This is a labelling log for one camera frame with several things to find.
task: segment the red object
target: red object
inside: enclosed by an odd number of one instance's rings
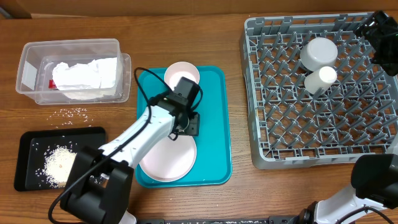
[[[49,89],[56,89],[57,88],[57,86],[55,85],[55,83],[54,83],[54,80],[49,80]]]

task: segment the gray plastic crate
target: gray plastic crate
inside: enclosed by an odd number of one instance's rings
[[[397,80],[369,62],[374,50],[354,35],[371,13],[257,17],[240,41],[253,164],[259,169],[355,162],[398,151]],[[303,45],[338,46],[337,81],[314,95],[303,81]]]

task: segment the white tissue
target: white tissue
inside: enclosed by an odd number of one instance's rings
[[[88,90],[112,88],[116,83],[117,58],[93,60],[88,64],[76,64],[69,67],[59,63],[52,71],[54,84],[59,90]],[[114,95],[116,89],[103,91],[78,91],[63,93],[73,100],[91,100]]]

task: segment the wooden table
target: wooden table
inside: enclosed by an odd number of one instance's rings
[[[388,12],[398,17],[398,11]],[[71,106],[39,106],[15,91],[24,44],[44,40],[116,38],[134,67],[167,67],[178,61],[216,65],[226,75],[233,174],[224,185],[145,189],[134,181],[129,211],[138,218],[260,218],[296,215],[349,184],[352,165],[259,170],[251,162],[246,91],[238,40],[244,21],[258,15],[102,17],[0,21],[0,222],[49,223],[47,210],[60,190],[16,192],[13,187],[19,138],[26,131],[52,129],[47,119]],[[78,105],[92,121],[68,128],[102,126],[113,139],[136,120],[137,85],[121,104]],[[386,211],[398,222],[397,211]],[[59,220],[74,220],[59,208]],[[358,223],[382,223],[368,215]]]

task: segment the transparent container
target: transparent container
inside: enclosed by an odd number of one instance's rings
[[[93,60],[117,58],[115,82],[109,88],[59,90],[51,86],[53,69],[61,62],[72,67]],[[19,62],[16,91],[39,105],[122,103],[129,98],[131,61],[116,39],[56,40],[27,43]]]

